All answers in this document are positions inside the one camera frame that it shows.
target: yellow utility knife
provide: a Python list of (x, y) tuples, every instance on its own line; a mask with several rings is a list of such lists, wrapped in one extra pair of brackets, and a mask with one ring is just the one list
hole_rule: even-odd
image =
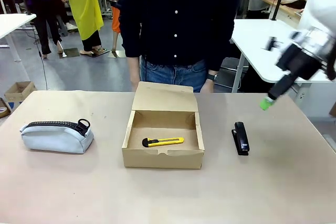
[(162, 138), (162, 139), (145, 138), (144, 140), (142, 140), (142, 145), (144, 147), (153, 147), (169, 144), (182, 144), (183, 142), (184, 142), (183, 137)]

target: black shirt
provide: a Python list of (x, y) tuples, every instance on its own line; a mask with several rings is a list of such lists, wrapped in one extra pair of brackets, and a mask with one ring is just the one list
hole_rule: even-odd
[(208, 69), (218, 71), (228, 56), (238, 3), (239, 0), (119, 0), (126, 56), (143, 55), (152, 64), (182, 66), (205, 59)]

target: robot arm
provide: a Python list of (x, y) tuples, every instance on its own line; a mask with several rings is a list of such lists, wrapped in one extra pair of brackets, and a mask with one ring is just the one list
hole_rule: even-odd
[(292, 36), (291, 44), (283, 51), (277, 67), (289, 70), (269, 90), (261, 102), (263, 110), (268, 109), (294, 84), (297, 78), (309, 80), (322, 69), (329, 80), (336, 78), (334, 69), (336, 60), (336, 2), (335, 0), (309, 0), (308, 9), (320, 25), (309, 30), (297, 32)]

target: orange pants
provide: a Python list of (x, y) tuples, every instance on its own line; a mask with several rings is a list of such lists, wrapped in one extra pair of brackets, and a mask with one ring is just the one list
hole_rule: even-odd
[(120, 23), (119, 23), (120, 10), (118, 8), (112, 7), (112, 13), (113, 13), (112, 30), (116, 31), (119, 34), (120, 33)]

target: box lid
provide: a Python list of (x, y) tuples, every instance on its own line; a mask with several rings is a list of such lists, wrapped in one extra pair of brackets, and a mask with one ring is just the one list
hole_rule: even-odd
[(139, 82), (132, 110), (198, 112), (193, 88)]

